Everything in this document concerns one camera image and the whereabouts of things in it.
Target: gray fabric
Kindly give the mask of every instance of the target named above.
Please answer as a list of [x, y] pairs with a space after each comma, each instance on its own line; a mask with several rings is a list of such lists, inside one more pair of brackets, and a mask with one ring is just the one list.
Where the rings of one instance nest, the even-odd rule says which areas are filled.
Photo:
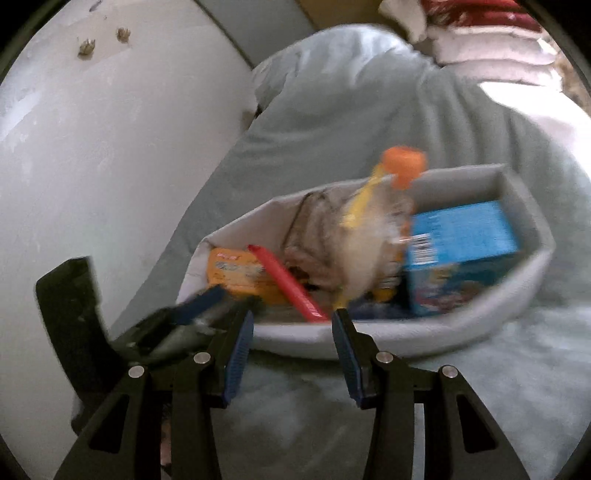
[[[197, 243], [211, 231], [274, 196], [367, 176], [388, 147], [421, 148], [430, 167], [506, 162], [557, 243], [542, 288], [495, 336], [416, 364], [458, 366], [532, 479], [549, 478], [591, 419], [589, 179], [536, 126], [476, 85], [399, 48], [393, 35], [382, 50], [365, 48], [366, 36], [374, 30], [336, 28], [288, 53], [291, 70], [280, 72], [288, 81], [197, 195], [113, 330], [174, 302]], [[337, 365], [254, 353], [242, 395], [214, 415], [225, 478], [358, 479], [371, 415], [355, 410]]]

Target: blue gripper pad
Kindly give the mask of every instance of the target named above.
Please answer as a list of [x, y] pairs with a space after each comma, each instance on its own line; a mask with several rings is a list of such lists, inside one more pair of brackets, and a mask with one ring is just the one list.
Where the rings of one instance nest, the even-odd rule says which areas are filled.
[[334, 312], [332, 316], [332, 332], [336, 351], [339, 355], [340, 366], [343, 369], [343, 375], [347, 382], [349, 396], [355, 400], [358, 407], [361, 407], [363, 399], [361, 368], [355, 358], [351, 341], [338, 312]]
[[254, 316], [249, 310], [246, 313], [240, 332], [234, 343], [234, 349], [230, 354], [228, 364], [226, 365], [224, 377], [224, 389], [222, 391], [222, 401], [228, 405], [236, 397], [242, 381], [242, 374], [246, 367], [248, 352], [251, 349], [252, 335], [254, 332]]
[[193, 319], [223, 300], [228, 295], [221, 285], [208, 288], [202, 294], [178, 305], [174, 309], [173, 320], [177, 325], [190, 325]]

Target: orange bottle cap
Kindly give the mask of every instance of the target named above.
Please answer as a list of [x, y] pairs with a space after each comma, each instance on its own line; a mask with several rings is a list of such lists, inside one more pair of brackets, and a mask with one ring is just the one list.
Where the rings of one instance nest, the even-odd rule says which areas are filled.
[[396, 175], [392, 186], [407, 190], [411, 182], [426, 170], [427, 157], [416, 148], [392, 147], [382, 154], [382, 165], [388, 173]]

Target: metal screw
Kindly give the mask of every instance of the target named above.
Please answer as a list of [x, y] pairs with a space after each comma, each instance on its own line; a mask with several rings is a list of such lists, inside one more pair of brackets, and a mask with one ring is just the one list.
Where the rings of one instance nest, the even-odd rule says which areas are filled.
[[456, 378], [458, 371], [457, 371], [457, 368], [454, 367], [453, 365], [445, 365], [441, 369], [441, 373], [443, 375], [445, 375], [447, 378]]
[[209, 353], [207, 353], [207, 352], [196, 353], [195, 356], [193, 357], [193, 361], [199, 365], [205, 365], [211, 359], [212, 359], [212, 356], [209, 355]]
[[129, 369], [129, 371], [127, 372], [127, 374], [131, 377], [131, 378], [139, 378], [141, 377], [145, 372], [145, 368], [142, 367], [141, 365], [136, 365], [135, 367], [131, 367]]
[[378, 352], [375, 354], [375, 359], [381, 364], [388, 364], [394, 360], [394, 355], [390, 352]]

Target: barcode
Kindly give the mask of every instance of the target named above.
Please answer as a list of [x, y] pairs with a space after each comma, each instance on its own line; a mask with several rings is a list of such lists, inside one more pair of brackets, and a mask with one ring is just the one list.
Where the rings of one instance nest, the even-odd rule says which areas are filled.
[[431, 235], [428, 233], [414, 235], [411, 241], [413, 243], [414, 265], [427, 265], [437, 262], [437, 251], [433, 247], [433, 243], [431, 243]]

